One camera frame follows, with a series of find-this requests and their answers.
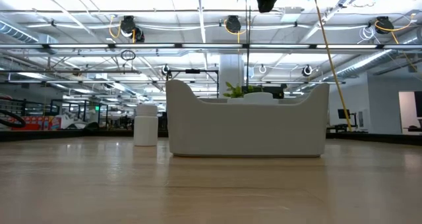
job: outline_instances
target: white column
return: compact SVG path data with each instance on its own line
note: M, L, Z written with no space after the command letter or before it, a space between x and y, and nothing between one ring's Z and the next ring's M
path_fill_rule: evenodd
M220 97L227 92L226 82L233 86L243 85L242 55L220 55Z

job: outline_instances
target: wooden table surface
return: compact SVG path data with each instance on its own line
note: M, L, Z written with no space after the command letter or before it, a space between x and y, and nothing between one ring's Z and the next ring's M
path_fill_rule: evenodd
M0 223L421 223L422 147L327 140L321 158L172 157L167 140L0 144Z

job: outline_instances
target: green plant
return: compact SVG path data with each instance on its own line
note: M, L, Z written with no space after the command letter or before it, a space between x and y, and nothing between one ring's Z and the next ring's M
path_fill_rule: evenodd
M254 92L253 86L248 86L248 90L246 92L242 91L242 88L237 85L236 87L232 86L229 82L226 82L227 91L230 93L224 93L225 97L230 98L242 98L245 94Z

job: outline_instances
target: ceiling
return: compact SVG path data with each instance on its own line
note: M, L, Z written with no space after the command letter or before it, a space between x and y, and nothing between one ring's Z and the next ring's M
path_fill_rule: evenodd
M324 15L338 4L340 0L318 0L318 5ZM202 5L204 34L201 33L201 17L199 6ZM74 19L65 14L62 8L69 11ZM415 13L411 25L397 32L398 37L419 26L422 14L418 9L422 8L422 0L355 0L328 18L326 24L327 40L329 43L380 43L391 42L391 34L374 34L368 40L363 40L362 30L369 22L374 22L377 16L388 16L395 27L405 26L409 23L411 13ZM251 43L324 43L321 31L316 30L310 34L314 24L318 22L317 10L314 0L278 0L273 11L260 14L257 11L256 0L251 0ZM10 22L24 27L29 32L47 34L58 40L59 43L131 43L129 38L120 34L118 38L112 38L109 33L109 24L118 24L125 15L135 16L138 25L145 35L145 43L237 43L237 36L229 34L224 25L219 26L228 15L238 15L242 25L246 25L249 16L245 12L244 0L0 0L0 16ZM286 27L297 22L298 27ZM90 28L90 33L80 25ZM111 31L118 33L118 28ZM246 34L239 36L239 42L246 42ZM12 37L0 34L0 43L19 43ZM47 57L25 56L25 51L10 51L20 57L41 65L47 65ZM114 80L134 80L149 76L153 79L160 75L163 65L172 69L197 68L218 69L220 54L222 52L209 51L205 55L201 51L189 51L183 56L176 55L176 51L166 51L157 57L155 50L143 50L148 56L136 58L126 66L142 72L129 75L123 73L109 73L108 78ZM358 56L356 53L335 53L332 55L335 65ZM246 62L246 53L240 53ZM51 57L51 63L56 64L55 70L73 68L95 68L96 70L119 70L125 63L120 57L111 59L105 57ZM249 66L254 67L255 80L304 80L301 69L310 65L315 69L313 77L330 70L328 56L324 50L316 53L251 53ZM259 71L261 66L266 67L266 72ZM71 74L59 75L61 78L75 79ZM180 74L179 78L210 80L204 84L204 91L216 90L206 74L195 76ZM152 85L130 84L127 85L138 93L158 90ZM100 85L96 86L96 92L102 92Z

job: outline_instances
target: monitor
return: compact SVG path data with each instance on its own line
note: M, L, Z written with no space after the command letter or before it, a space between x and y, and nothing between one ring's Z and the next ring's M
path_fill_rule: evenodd
M344 114L344 109L338 109L337 111L338 111L338 118L339 119L346 119L346 115ZM350 111L349 110L347 110L347 116L350 119Z

